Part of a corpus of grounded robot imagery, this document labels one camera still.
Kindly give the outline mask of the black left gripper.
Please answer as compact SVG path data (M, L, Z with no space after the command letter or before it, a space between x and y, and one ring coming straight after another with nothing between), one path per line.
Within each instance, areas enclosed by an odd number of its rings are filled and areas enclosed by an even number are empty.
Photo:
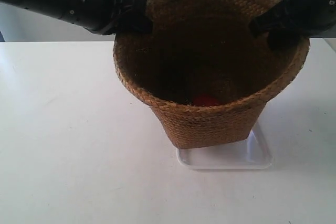
M76 24L99 35L150 34L153 21L146 7L147 0L79 0Z

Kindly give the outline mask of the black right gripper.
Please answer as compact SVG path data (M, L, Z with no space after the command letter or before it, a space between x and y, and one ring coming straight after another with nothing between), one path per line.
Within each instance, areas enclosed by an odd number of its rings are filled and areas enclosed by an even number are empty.
M274 6L248 25L253 36L268 32L272 51L295 48L302 36L326 38L334 27L335 0L286 0L286 9Z

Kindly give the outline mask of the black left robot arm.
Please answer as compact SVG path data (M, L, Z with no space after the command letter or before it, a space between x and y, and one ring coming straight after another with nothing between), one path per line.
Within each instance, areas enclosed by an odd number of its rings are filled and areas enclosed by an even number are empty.
M153 22L146 16L147 0L1 0L80 26L93 34L149 34Z

